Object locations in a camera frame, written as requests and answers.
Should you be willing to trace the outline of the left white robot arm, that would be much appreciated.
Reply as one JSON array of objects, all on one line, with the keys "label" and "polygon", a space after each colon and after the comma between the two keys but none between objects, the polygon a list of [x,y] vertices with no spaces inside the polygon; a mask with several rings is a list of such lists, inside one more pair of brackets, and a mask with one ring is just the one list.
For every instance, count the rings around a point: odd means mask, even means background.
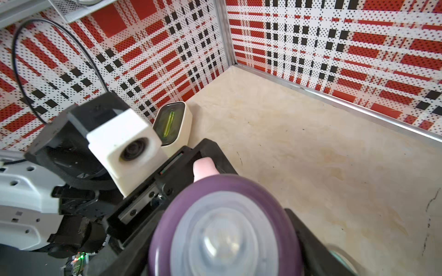
[{"label": "left white robot arm", "polygon": [[121,102],[72,105],[44,125],[23,156],[1,152],[1,243],[55,258],[125,249],[152,232],[211,158],[235,169],[209,139],[170,152],[155,130]]}]

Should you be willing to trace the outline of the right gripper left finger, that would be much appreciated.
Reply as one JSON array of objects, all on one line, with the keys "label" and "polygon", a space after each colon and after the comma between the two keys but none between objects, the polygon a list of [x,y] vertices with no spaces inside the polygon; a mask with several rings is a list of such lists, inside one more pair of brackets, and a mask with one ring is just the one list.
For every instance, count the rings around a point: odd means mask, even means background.
[{"label": "right gripper left finger", "polygon": [[136,234],[129,245],[116,254],[107,247],[86,265],[86,276],[149,276],[148,252],[154,231],[162,218],[162,212]]}]

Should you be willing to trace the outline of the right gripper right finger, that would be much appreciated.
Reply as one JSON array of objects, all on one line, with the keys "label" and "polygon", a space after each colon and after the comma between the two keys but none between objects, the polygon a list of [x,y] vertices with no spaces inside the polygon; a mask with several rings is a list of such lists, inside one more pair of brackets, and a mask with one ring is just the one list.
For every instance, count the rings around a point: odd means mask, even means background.
[{"label": "right gripper right finger", "polygon": [[343,258],[329,251],[291,209],[285,208],[297,235],[305,276],[355,276]]}]

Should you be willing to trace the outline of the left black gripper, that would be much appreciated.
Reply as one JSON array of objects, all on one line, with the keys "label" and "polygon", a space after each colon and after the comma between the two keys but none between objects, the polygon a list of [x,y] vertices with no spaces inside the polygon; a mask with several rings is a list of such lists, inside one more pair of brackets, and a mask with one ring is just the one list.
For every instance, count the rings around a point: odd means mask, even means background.
[{"label": "left black gripper", "polygon": [[109,245],[114,248],[127,247],[143,226],[153,223],[154,215],[165,210],[180,192],[194,182],[193,164],[206,157],[212,159],[220,173],[237,173],[212,140],[205,138],[194,148],[181,147],[112,213],[105,216]]}]

